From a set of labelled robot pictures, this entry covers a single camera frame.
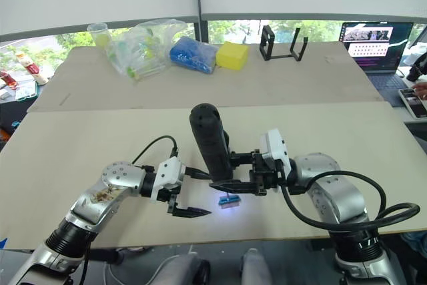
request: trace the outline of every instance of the laptop keyboard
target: laptop keyboard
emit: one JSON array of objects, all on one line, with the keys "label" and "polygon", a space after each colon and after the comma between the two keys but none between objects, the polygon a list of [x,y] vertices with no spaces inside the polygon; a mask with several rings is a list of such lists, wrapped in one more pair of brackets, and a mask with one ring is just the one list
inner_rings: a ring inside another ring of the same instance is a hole
[{"label": "laptop keyboard", "polygon": [[396,74],[394,75],[368,75],[369,80],[376,89],[403,89],[405,83]]}]

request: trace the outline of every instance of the laptop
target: laptop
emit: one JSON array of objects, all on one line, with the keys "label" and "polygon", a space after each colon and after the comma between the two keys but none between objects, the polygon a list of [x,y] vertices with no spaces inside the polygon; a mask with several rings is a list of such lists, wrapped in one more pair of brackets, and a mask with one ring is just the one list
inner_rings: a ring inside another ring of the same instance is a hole
[{"label": "laptop", "polygon": [[398,90],[406,88],[396,75],[413,23],[343,23],[340,41],[381,96],[404,107]]}]

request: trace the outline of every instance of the yellow sponge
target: yellow sponge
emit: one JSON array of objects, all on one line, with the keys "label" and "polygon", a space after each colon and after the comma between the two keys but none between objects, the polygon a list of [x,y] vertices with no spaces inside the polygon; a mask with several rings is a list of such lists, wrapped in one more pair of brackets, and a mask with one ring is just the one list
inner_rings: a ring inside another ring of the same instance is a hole
[{"label": "yellow sponge", "polygon": [[216,53],[216,64],[221,67],[240,70],[248,60],[249,46],[226,41]]}]

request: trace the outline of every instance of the clear plastic cup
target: clear plastic cup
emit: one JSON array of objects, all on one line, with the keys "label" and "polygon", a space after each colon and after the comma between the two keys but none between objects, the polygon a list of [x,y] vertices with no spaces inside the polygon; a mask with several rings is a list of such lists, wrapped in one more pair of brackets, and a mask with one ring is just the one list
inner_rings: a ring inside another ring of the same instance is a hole
[{"label": "clear plastic cup", "polygon": [[87,31],[90,32],[96,46],[105,49],[112,40],[106,23],[91,23],[87,26]]}]

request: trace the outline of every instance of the black phone holder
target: black phone holder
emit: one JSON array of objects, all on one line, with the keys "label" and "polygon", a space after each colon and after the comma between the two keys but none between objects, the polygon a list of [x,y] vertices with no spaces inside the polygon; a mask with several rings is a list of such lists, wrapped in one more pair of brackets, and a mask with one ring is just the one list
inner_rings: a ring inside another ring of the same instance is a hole
[{"label": "black phone holder", "polygon": [[295,42],[296,42],[296,39],[297,39],[299,33],[300,33],[300,28],[295,29],[294,39],[292,40],[292,44],[290,47],[291,53],[289,55],[272,56],[273,46],[274,46],[274,38],[275,38],[274,32],[272,31],[272,29],[270,28],[269,25],[263,26],[262,27],[262,34],[261,34],[261,42],[260,42],[260,51],[261,51],[261,55],[264,58],[264,60],[293,57],[293,58],[295,58],[296,61],[300,61],[302,59],[304,51],[306,50],[308,37],[304,37],[304,43],[302,44],[301,51],[299,54],[297,54],[294,51],[294,46],[295,46]]}]

